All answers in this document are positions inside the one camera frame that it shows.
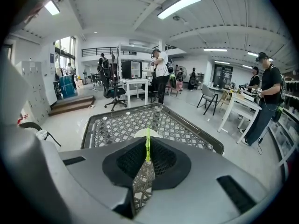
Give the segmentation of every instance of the white cabinet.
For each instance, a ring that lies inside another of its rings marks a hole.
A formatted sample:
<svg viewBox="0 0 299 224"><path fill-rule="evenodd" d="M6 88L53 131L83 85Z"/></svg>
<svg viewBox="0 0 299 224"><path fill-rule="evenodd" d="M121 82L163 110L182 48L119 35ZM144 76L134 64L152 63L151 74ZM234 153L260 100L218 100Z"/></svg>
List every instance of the white cabinet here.
<svg viewBox="0 0 299 224"><path fill-rule="evenodd" d="M15 67L30 86L22 115L28 114L29 120L41 125L51 111L43 82L41 62L24 61Z"/></svg>

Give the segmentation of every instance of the railing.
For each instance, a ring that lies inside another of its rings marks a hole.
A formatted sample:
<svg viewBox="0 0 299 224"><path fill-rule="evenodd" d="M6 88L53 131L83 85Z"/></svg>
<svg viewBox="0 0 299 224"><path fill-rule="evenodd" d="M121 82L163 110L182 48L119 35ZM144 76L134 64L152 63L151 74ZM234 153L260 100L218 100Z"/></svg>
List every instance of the railing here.
<svg viewBox="0 0 299 224"><path fill-rule="evenodd" d="M82 57L84 56L100 56L101 53L113 54L116 56L116 47L97 47L97 48L89 48L89 49L82 49ZM123 55L133 55L136 56L137 52L135 51L121 51Z"/></svg>

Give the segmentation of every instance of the black t-shirt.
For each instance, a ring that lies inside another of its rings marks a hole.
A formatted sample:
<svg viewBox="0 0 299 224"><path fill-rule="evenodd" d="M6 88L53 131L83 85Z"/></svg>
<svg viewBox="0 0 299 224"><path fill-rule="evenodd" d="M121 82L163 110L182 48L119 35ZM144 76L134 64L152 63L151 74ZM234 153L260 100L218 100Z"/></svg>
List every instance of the black t-shirt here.
<svg viewBox="0 0 299 224"><path fill-rule="evenodd" d="M260 77L258 77L258 75L255 75L251 78L249 86L254 86L256 84L257 86L260 84Z"/></svg>
<svg viewBox="0 0 299 224"><path fill-rule="evenodd" d="M262 90L270 89L275 84L281 83L280 71L277 67L272 67L271 64L265 71L263 72L262 77ZM262 102L266 102L267 104L279 104L280 92L274 95L265 95L264 98L261 99Z"/></svg>

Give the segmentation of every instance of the man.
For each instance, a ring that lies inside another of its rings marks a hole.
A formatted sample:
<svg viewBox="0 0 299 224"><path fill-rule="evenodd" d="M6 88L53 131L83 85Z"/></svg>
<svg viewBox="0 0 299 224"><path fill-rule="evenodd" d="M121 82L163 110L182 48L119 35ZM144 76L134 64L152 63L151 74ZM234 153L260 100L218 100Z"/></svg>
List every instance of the man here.
<svg viewBox="0 0 299 224"><path fill-rule="evenodd" d="M169 79L169 72L166 66L166 64L168 63L168 56L166 52L161 52L157 49L153 50L152 55L156 58L156 60L152 62L151 65L156 66L156 77L158 82L158 100L159 103L163 104L165 88Z"/></svg>
<svg viewBox="0 0 299 224"><path fill-rule="evenodd" d="M250 93L251 93L252 89L257 90L258 86L260 84L260 77L258 77L258 68L256 66L252 69L252 74L253 74L253 77L251 78L249 86L247 87L248 92L250 92Z"/></svg>
<svg viewBox="0 0 299 224"><path fill-rule="evenodd" d="M243 143L249 146L260 137L280 103L281 75L279 69L269 61L269 57L264 52L258 54L256 61L261 63L265 69L262 77L262 93L259 103L262 109L242 140Z"/></svg>
<svg viewBox="0 0 299 224"><path fill-rule="evenodd" d="M68 72L67 72L67 73L68 73L68 75L71 75L71 80L72 80L74 89L76 90L76 89L77 89L77 87L76 87L76 83L75 83L75 74L76 74L76 72L75 72L75 70L72 68L71 63L68 63L67 66L68 66Z"/></svg>
<svg viewBox="0 0 299 224"><path fill-rule="evenodd" d="M104 53L101 53L101 57L98 61L98 73L100 73L101 68L108 68L109 62L108 59L105 57Z"/></svg>

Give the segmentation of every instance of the white pillar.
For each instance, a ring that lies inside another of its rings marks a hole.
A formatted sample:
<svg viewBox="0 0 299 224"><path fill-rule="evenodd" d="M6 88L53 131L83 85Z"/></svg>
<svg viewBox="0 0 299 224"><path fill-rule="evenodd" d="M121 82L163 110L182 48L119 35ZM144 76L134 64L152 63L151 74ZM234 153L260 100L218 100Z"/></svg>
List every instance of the white pillar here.
<svg viewBox="0 0 299 224"><path fill-rule="evenodd" d="M159 50L165 51L165 41L164 40L159 40Z"/></svg>

